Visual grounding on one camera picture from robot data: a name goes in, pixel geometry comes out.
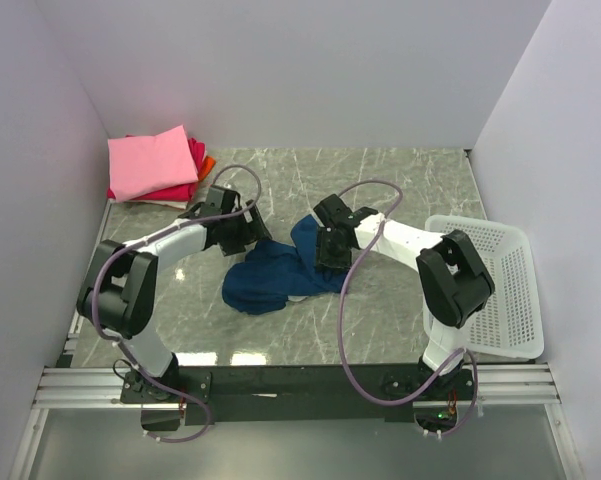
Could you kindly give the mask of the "blue Mickey t-shirt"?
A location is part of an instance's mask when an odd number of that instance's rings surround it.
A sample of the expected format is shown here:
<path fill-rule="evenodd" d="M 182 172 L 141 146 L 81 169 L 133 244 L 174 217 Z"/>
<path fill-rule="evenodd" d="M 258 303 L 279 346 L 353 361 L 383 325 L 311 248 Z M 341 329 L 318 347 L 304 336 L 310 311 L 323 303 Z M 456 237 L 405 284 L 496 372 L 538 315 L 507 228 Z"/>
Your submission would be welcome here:
<path fill-rule="evenodd" d="M 307 215 L 291 229 L 291 245 L 263 239 L 226 273 L 222 299 L 249 315 L 282 310 L 294 298 L 341 291 L 347 273 L 316 269 L 318 223 Z"/>

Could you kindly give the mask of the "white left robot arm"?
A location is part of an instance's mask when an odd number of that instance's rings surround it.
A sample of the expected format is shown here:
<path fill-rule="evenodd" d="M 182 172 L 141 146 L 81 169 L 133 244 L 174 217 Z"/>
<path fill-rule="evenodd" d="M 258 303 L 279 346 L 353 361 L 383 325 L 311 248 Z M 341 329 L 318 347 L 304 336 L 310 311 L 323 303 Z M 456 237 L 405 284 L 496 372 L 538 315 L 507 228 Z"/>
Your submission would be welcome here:
<path fill-rule="evenodd" d="M 230 256 L 270 237 L 254 200 L 242 204 L 237 191 L 214 185 L 203 202 L 166 227 L 125 243 L 100 242 L 77 297 L 77 312 L 146 374 L 144 389 L 153 399 L 169 401 L 179 392 L 179 363 L 151 324 L 158 275 L 212 247 Z"/>

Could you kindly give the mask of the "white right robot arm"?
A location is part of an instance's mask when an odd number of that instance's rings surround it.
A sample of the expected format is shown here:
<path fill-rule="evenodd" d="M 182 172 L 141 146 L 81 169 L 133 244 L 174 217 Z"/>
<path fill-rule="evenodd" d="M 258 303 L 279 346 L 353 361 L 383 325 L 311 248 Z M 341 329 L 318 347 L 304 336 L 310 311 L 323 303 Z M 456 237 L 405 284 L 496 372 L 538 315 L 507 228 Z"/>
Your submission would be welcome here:
<path fill-rule="evenodd" d="M 495 284 L 469 236 L 461 230 L 447 234 L 417 229 L 390 220 L 386 214 L 362 207 L 349 208 L 332 194 L 314 207 L 321 221 L 316 244 L 316 268 L 346 274 L 339 295 L 338 350 L 344 373 L 363 397 L 383 401 L 364 390 L 354 376 L 343 339 L 346 294 L 362 260 L 379 253 L 417 272 L 425 306 L 433 316 L 428 343 L 420 357 L 426 369 L 419 374 L 418 394 L 440 399 L 454 386 L 454 377 L 468 355 L 461 329 L 495 293 Z"/>

